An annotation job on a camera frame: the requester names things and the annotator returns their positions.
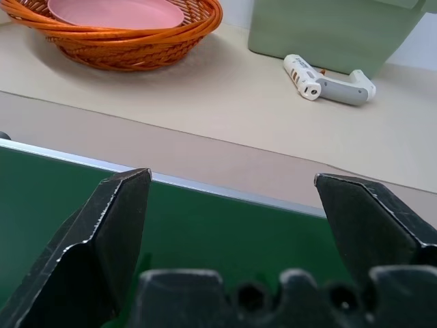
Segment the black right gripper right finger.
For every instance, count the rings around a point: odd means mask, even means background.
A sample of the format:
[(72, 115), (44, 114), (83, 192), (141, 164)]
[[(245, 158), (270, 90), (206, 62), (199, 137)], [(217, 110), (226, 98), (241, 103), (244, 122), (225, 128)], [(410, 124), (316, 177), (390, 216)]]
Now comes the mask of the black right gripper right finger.
[(364, 284), (381, 266), (437, 268), (437, 229), (379, 182), (317, 174), (314, 185), (352, 279)]

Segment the orange wicker basket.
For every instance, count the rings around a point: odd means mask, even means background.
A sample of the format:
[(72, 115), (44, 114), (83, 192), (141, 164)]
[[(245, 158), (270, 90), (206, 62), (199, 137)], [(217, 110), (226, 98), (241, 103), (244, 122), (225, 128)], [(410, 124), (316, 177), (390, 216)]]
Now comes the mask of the orange wicker basket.
[(147, 71), (170, 66), (219, 27), (219, 0), (165, 0), (183, 13), (170, 29), (115, 29), (74, 26), (57, 20), (48, 0), (0, 0), (13, 23), (35, 29), (74, 62), (102, 70)]

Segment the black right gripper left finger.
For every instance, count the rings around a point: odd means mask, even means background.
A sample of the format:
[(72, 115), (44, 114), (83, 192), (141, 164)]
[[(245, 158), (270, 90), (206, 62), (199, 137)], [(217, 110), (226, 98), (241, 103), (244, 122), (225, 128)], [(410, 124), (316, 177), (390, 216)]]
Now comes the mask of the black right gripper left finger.
[(102, 180), (0, 310), (0, 328), (101, 328), (117, 318), (141, 249), (151, 181), (146, 168)]

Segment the light green plastic bin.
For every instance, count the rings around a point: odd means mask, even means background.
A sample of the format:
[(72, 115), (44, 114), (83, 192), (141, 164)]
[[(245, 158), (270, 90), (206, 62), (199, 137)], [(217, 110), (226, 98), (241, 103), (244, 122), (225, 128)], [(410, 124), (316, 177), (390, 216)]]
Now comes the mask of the light green plastic bin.
[(372, 78), (437, 0), (255, 0), (248, 48)]

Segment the white handheld glue gun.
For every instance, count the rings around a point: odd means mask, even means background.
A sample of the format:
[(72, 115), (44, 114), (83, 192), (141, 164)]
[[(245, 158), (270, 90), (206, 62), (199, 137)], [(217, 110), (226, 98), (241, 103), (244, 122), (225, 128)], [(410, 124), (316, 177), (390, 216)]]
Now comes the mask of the white handheld glue gun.
[(301, 56), (291, 54), (283, 60), (283, 67), (298, 93), (315, 101), (323, 98), (352, 106), (362, 106), (376, 95), (375, 85), (362, 70), (353, 70), (347, 81), (327, 77), (316, 71)]

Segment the green board with metal edge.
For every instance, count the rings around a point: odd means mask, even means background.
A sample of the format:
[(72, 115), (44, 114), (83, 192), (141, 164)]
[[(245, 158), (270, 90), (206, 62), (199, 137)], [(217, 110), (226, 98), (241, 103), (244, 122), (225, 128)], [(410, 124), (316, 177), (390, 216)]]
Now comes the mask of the green board with metal edge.
[[(0, 328), (19, 302), (16, 289), (63, 222), (99, 182), (124, 166), (25, 145), (0, 136)], [(349, 282), (324, 213), (156, 174), (136, 273), (212, 269), (227, 291), (299, 268), (324, 285)]]

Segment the pink plate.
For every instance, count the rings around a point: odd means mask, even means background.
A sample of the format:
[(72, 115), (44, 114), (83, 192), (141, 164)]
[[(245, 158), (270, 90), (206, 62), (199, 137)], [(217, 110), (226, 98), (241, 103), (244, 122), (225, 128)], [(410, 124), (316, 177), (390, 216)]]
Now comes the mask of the pink plate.
[(76, 26), (168, 29), (181, 25), (183, 11), (167, 0), (48, 0), (50, 13)]

